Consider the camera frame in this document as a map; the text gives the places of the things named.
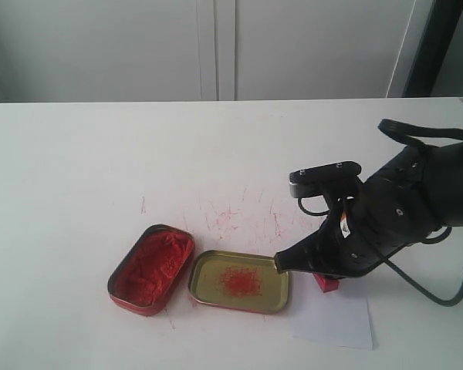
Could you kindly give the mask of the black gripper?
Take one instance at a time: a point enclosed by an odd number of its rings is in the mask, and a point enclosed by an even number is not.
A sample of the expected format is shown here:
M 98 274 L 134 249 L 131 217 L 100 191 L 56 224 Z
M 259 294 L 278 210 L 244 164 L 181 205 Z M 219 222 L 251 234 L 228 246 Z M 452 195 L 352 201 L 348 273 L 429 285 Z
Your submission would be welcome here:
M 330 170 L 329 216 L 317 231 L 275 254 L 278 272 L 359 278 L 442 228 L 420 170 L 380 169 L 366 181 L 359 172 Z

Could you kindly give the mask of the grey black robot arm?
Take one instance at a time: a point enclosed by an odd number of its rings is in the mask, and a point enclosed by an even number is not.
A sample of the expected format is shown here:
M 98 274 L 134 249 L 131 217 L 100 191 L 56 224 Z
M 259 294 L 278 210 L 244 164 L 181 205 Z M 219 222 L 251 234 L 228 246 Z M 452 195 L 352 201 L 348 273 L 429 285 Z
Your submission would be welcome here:
M 358 278 L 442 227 L 463 227 L 463 129 L 392 119 L 379 128 L 404 148 L 366 180 L 353 161 L 290 174 L 294 198 L 323 197 L 328 208 L 317 231 L 275 255 L 278 271 Z

